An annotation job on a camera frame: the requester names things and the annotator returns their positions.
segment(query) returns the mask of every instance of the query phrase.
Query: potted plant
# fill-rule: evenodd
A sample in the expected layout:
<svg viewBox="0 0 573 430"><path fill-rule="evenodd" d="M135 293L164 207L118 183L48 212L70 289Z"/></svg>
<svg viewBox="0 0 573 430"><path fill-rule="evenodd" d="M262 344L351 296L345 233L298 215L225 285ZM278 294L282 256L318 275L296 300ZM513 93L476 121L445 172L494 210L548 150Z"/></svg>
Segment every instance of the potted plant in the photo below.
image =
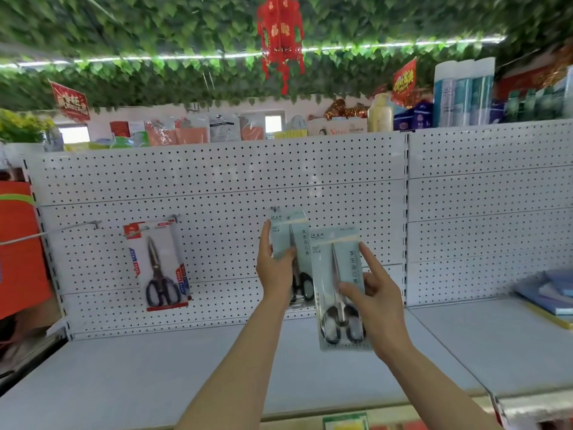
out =
<svg viewBox="0 0 573 430"><path fill-rule="evenodd" d="M10 166L22 167L23 156L43 152L45 134L55 127L50 118L0 109L0 142Z"/></svg>

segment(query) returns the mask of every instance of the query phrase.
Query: hand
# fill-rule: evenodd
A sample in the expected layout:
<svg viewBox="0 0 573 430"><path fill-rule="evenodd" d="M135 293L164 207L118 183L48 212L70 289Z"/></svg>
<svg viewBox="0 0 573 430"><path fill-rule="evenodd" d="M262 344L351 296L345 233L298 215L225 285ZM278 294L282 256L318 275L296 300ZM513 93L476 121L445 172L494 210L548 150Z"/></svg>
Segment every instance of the hand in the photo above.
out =
<svg viewBox="0 0 573 430"><path fill-rule="evenodd" d="M287 309L292 297L292 261L296 248L289 248L280 260L272 257L273 246L269 242L270 220L262 227L258 242L257 274L263 289L263 298L278 299Z"/></svg>
<svg viewBox="0 0 573 430"><path fill-rule="evenodd" d="M374 352L387 363L395 353L413 347L404 320L402 293L370 249L362 242L359 246L372 272L364 273L366 294L347 282L340 284L340 292L356 305Z"/></svg>

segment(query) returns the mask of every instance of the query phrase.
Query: yellow bottle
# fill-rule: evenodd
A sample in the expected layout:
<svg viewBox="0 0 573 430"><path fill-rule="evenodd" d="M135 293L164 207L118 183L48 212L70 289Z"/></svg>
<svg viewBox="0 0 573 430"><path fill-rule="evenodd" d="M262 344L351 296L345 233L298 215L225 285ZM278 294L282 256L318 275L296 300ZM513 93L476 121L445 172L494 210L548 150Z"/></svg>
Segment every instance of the yellow bottle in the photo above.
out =
<svg viewBox="0 0 573 430"><path fill-rule="evenodd" d="M394 107L390 105L390 95L379 93L368 109L368 132L393 131Z"/></svg>

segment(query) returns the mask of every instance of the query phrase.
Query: black scissors handle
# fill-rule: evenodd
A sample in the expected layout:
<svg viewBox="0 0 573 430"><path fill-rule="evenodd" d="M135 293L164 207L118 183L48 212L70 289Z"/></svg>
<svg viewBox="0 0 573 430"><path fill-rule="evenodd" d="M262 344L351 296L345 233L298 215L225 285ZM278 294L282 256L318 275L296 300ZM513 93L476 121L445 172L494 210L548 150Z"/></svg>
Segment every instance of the black scissors handle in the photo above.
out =
<svg viewBox="0 0 573 430"><path fill-rule="evenodd" d="M175 292L174 298L172 298L172 290ZM151 308L159 308L165 304L170 306L181 302L181 291L179 290L179 285L168 277L162 277L160 280L150 280L145 291L145 296L147 304Z"/></svg>
<svg viewBox="0 0 573 430"><path fill-rule="evenodd" d="M350 323L349 323L349 319L352 317L358 318L358 319L360 318L360 316L358 315L358 310L354 306L346 305L344 307L344 314L346 316L346 320L342 321L338 317L338 309L336 308L336 306L330 306L330 308L328 308L325 311L325 313L322 317L322 320L320 320L320 328L321 328L324 339L329 344L333 344L333 345L338 344L340 342L340 340L342 339L342 332L340 330L340 327L344 327L344 328L346 328L346 332L345 332L346 338L350 342L352 342L354 344L361 343L366 337L366 331L364 330L364 325L362 324L362 337L356 338L352 334L352 329L350 329ZM336 325L336 337L335 338L329 338L328 335L326 334L326 319L327 318L331 318L334 320L334 323Z"/></svg>
<svg viewBox="0 0 573 430"><path fill-rule="evenodd" d="M301 272L299 279L300 282L297 284L296 276L294 274L292 275L292 299L290 302L296 302L297 296L303 296L304 300L310 302L315 298L315 285L312 281L311 275Z"/></svg>

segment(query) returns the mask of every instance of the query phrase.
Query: window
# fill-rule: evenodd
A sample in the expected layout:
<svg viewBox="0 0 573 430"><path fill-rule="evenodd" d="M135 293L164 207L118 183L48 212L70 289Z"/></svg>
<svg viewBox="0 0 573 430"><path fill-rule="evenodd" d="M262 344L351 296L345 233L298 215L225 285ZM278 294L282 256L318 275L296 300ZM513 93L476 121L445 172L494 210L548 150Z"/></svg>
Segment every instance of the window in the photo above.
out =
<svg viewBox="0 0 573 430"><path fill-rule="evenodd" d="M265 132L274 133L283 130L283 116L271 115L265 116Z"/></svg>
<svg viewBox="0 0 573 430"><path fill-rule="evenodd" d="M89 142L90 134L86 125L62 125L58 129L62 134L64 143Z"/></svg>

